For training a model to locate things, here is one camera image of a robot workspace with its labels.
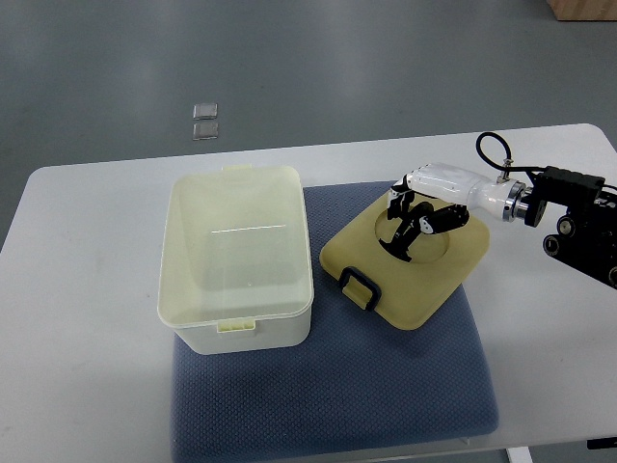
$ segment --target translucent container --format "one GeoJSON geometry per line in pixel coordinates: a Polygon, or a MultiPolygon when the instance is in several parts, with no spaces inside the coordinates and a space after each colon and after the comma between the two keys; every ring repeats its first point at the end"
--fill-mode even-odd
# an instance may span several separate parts
{"type": "Polygon", "coordinates": [[[309,233],[298,173],[181,178],[165,229],[158,314],[196,352],[284,347],[310,330],[309,233]]]}

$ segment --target blue fabric mat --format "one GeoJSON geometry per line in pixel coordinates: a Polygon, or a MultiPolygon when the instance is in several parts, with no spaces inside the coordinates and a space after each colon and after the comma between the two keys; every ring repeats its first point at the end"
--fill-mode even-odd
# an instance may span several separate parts
{"type": "Polygon", "coordinates": [[[399,331],[342,295],[326,242],[389,182],[305,189],[315,297],[295,347],[202,356],[175,339],[176,462],[235,462],[487,434],[497,409],[459,287],[421,328],[399,331]]]}

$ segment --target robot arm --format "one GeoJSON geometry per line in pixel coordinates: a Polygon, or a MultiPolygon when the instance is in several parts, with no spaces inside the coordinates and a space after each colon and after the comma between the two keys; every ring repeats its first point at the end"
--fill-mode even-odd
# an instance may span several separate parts
{"type": "Polygon", "coordinates": [[[478,154],[500,169],[497,180],[445,164],[420,167],[398,180],[389,190],[388,219],[401,224],[390,243],[380,240],[393,256],[406,261],[409,246],[422,233],[448,232],[463,227],[468,209],[483,208],[498,220],[522,219],[537,227],[547,203],[565,205],[566,215],[557,222],[558,234],[544,240],[545,252],[587,275],[617,288],[617,195],[604,178],[588,176],[555,167],[512,168],[506,142],[485,132],[476,142],[478,154]],[[490,161],[481,150],[483,138],[497,138],[506,149],[503,166],[490,161]],[[510,172],[526,172],[532,185],[527,187],[509,178],[510,172]],[[410,209],[416,194],[439,198],[452,205],[433,210],[429,203],[410,209]]]}

